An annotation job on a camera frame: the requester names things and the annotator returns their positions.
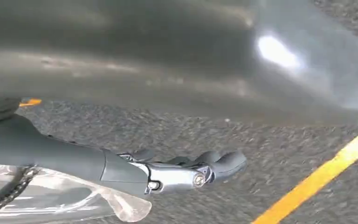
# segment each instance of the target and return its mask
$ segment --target bolt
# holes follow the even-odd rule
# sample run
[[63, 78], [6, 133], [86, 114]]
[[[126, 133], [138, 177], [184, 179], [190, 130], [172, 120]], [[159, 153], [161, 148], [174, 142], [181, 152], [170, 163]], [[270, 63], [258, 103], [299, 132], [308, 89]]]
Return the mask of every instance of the bolt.
[[205, 175], [203, 173], [198, 173], [194, 177], [193, 185], [196, 188], [200, 188], [205, 184]]
[[151, 190], [157, 190], [158, 188], [160, 188], [160, 184], [158, 182], [149, 182], [147, 184], [147, 187]]

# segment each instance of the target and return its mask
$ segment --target yellow road line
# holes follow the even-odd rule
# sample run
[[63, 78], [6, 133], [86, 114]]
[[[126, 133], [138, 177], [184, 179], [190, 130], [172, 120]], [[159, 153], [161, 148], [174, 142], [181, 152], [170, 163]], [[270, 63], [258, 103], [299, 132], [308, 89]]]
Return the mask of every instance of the yellow road line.
[[279, 223], [357, 160], [358, 136], [341, 149], [332, 160], [321, 165], [310, 176], [260, 215], [253, 224]]
[[26, 103], [20, 103], [20, 107], [23, 107], [23, 106], [34, 106], [34, 105], [38, 105], [42, 102], [41, 99], [30, 99], [28, 102]]

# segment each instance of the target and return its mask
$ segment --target asphalt road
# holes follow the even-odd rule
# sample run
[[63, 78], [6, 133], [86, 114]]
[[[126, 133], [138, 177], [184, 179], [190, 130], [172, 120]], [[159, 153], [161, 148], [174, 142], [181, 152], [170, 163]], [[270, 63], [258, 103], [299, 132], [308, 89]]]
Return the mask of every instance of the asphalt road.
[[[358, 35], [358, 0], [316, 0]], [[45, 134], [114, 151], [154, 149], [158, 159], [241, 150], [249, 166], [229, 183], [155, 196], [142, 224], [250, 223], [358, 134], [358, 126], [272, 127], [119, 107], [44, 101], [19, 110]], [[86, 223], [119, 223], [107, 218]], [[358, 224], [358, 162], [282, 221]]]

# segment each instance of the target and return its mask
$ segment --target road marking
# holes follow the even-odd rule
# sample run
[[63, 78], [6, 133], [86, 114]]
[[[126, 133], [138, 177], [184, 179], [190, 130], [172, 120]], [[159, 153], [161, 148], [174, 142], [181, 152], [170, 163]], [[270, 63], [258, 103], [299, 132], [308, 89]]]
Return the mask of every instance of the road marking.
[[332, 160], [321, 165], [310, 176], [261, 214], [253, 224], [279, 223], [357, 160], [358, 136], [342, 148]]
[[23, 107], [23, 106], [34, 106], [34, 105], [38, 105], [42, 102], [41, 99], [30, 99], [28, 100], [26, 103], [20, 103], [20, 107]]

